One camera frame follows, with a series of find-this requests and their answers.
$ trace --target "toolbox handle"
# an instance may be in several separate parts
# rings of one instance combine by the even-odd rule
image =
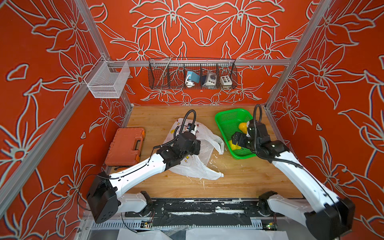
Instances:
[[[141,152],[141,146],[143,145],[143,136],[135,137],[135,142],[133,144],[132,150],[136,152],[137,155]]]

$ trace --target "white plastic bag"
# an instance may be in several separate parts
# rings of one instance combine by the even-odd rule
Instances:
[[[286,232],[228,228],[193,228],[185,233],[185,240],[288,240]]]
[[[129,229],[121,228],[117,240],[172,240],[160,230],[132,232]]]
[[[173,134],[177,126],[183,123],[183,119],[179,118],[169,131],[167,138],[164,143],[173,139]],[[187,119],[184,124],[184,129],[187,130],[188,123],[192,123],[191,119]],[[206,164],[211,158],[211,154],[214,148],[218,151],[219,154],[224,152],[224,141],[217,135],[213,134],[206,126],[199,122],[195,122],[197,126],[196,139],[201,141],[200,144],[200,154],[199,155],[188,155],[181,163],[177,166],[170,168],[169,170],[188,177],[197,177],[205,178],[210,180],[216,180],[220,177],[224,177],[224,174],[221,172],[216,172],[209,169]],[[179,134],[180,128],[177,129],[176,135]]]

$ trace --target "yellow object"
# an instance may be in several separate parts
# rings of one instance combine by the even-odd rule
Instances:
[[[246,122],[242,122],[239,124],[239,129],[240,131],[242,131],[244,134],[247,134],[247,123]]]
[[[239,145],[237,145],[237,144],[234,145],[232,143],[232,140],[229,140],[228,143],[229,143],[229,146],[231,146],[232,151],[241,149],[241,147]]]

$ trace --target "orange wall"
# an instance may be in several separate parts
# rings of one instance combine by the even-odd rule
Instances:
[[[56,141],[0,220],[0,236],[9,239],[72,239],[78,230],[85,195],[121,126],[121,100],[88,93]]]
[[[155,57],[289,58],[318,1],[87,0],[114,60]],[[264,103],[282,66],[241,67],[232,90],[148,88],[146,68],[131,68],[126,91],[139,105]]]
[[[75,6],[73,0],[0,3],[0,186],[100,57]],[[125,114],[121,99],[88,93],[0,220],[0,238],[73,238],[82,215],[80,184],[100,172]]]
[[[384,3],[335,0],[273,107],[320,181],[356,204],[353,233],[384,238]]]
[[[71,0],[0,4],[0,187],[100,57]]]

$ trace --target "black cable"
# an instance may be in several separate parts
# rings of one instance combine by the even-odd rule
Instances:
[[[178,134],[174,139],[172,139],[171,141],[166,142],[166,143],[163,143],[163,144],[160,144],[160,145],[157,145],[157,146],[154,146],[154,148],[160,148],[160,147],[162,147],[162,146],[168,146],[168,145],[173,144],[173,143],[179,138],[180,134],[182,133],[183,128],[184,128],[185,121],[187,120],[187,117],[188,117],[188,115],[189,115],[190,113],[194,113],[194,117],[193,117],[192,124],[195,124],[195,121],[196,121],[196,111],[193,110],[193,109],[191,109],[191,110],[189,110],[189,111],[185,114],[185,116],[184,116],[183,122],[182,122],[182,124],[180,125],[180,131],[179,131],[179,134]]]
[[[320,186],[320,188],[323,190],[324,194],[327,195],[327,196],[331,199],[331,201],[332,201],[334,207],[336,208],[337,213],[339,214],[340,223],[343,223],[342,220],[341,220],[341,214],[340,214],[340,211],[339,211],[339,209],[336,207],[336,203],[335,203],[335,201],[332,199],[332,197],[331,197],[331,196],[324,190],[324,188],[321,186],[321,184],[317,181],[317,179],[316,179],[314,176],[312,176],[312,174],[311,174],[308,170],[306,170],[306,169],[303,169],[303,170],[306,171],[307,174],[309,174],[309,176],[311,176],[311,177],[313,178],[313,180],[314,180],[314,181]]]
[[[256,146],[257,146],[257,128],[256,128],[256,112],[257,112],[257,108],[260,110],[260,117],[259,117],[259,122],[262,122],[262,108],[261,108],[261,105],[260,104],[257,104],[253,110],[253,126],[255,128],[255,137],[254,137],[254,147],[255,147],[255,152],[256,152]],[[342,220],[341,220],[341,214],[340,214],[340,211],[339,209],[336,207],[336,203],[334,202],[334,200],[332,199],[332,197],[324,190],[324,188],[321,186],[321,184],[317,181],[317,179],[312,176],[312,174],[306,170],[301,164],[298,164],[296,162],[293,162],[293,161],[290,161],[290,160],[286,160],[286,159],[278,159],[278,158],[264,158],[264,157],[261,157],[262,159],[265,159],[265,160],[270,160],[270,161],[276,161],[276,162],[284,162],[284,163],[288,163],[288,164],[291,164],[291,165],[294,165],[295,167],[298,167],[298,168],[301,168],[303,169],[307,174],[309,174],[313,180],[320,186],[320,188],[323,190],[323,192],[331,199],[333,205],[335,206],[338,214],[339,214],[339,219],[340,219],[340,223],[342,223]]]
[[[256,149],[258,149],[258,145],[259,145],[259,143],[257,142],[257,127],[256,127],[256,122],[257,122],[256,121],[256,113],[257,113],[257,109],[260,110],[259,123],[262,122],[262,117],[263,117],[262,106],[260,104],[256,104],[255,108],[253,109],[253,127],[255,129],[254,130],[255,131],[255,136],[253,138],[253,146],[255,148],[255,153],[256,154],[257,154]],[[270,160],[270,161],[276,161],[276,162],[285,162],[285,163],[288,163],[288,164],[292,164],[295,167],[298,167],[298,168],[301,168],[301,169],[304,168],[301,164],[298,164],[296,162],[293,162],[293,161],[290,161],[290,160],[286,160],[286,159],[268,158],[268,157],[261,157],[261,156],[258,156],[258,157],[261,158],[261,159],[264,159],[264,160]]]
[[[87,211],[91,211],[91,210],[90,210],[90,209],[87,209],[87,208],[85,208],[85,207],[83,207],[83,206],[81,206],[80,203],[79,203],[79,199],[80,199],[80,189],[81,189],[81,187],[82,187],[82,185],[83,185],[84,180],[85,180],[87,177],[92,176],[92,175],[96,175],[96,176],[97,176],[97,174],[88,174],[87,176],[85,176],[85,178],[82,180],[82,182],[81,182],[81,184],[80,184],[79,191],[77,192],[77,193],[78,193],[78,196],[77,196],[77,205],[78,205],[79,207],[81,207],[82,209],[87,210]]]
[[[180,126],[177,126],[176,129],[175,129],[175,131],[173,132],[173,138],[176,138],[176,132],[177,132],[177,130],[179,129],[179,127],[180,127]]]
[[[137,233],[137,232],[135,232],[134,230],[130,229],[130,228],[125,224],[124,219],[122,218],[122,213],[121,213],[121,220],[122,220],[122,223],[124,223],[124,226],[125,226],[126,228],[128,228],[129,230],[131,230],[131,231],[134,232],[134,233]]]
[[[129,174],[131,174],[131,173],[134,173],[134,172],[136,172],[136,171],[138,171],[138,170],[144,168],[145,166],[147,166],[147,164],[149,163],[149,161],[150,161],[151,158],[152,158],[153,150],[155,150],[155,148],[152,149],[151,156],[149,157],[148,162],[147,162],[146,164],[144,164],[143,166],[139,167],[138,169],[136,169],[136,170],[134,170],[134,171],[132,171],[132,172],[129,172],[129,173],[127,173],[127,174],[125,174],[125,175],[123,175],[123,176],[121,176],[121,177],[119,177],[119,178],[123,178],[123,177],[125,177],[125,176],[127,176],[127,175],[129,175]]]

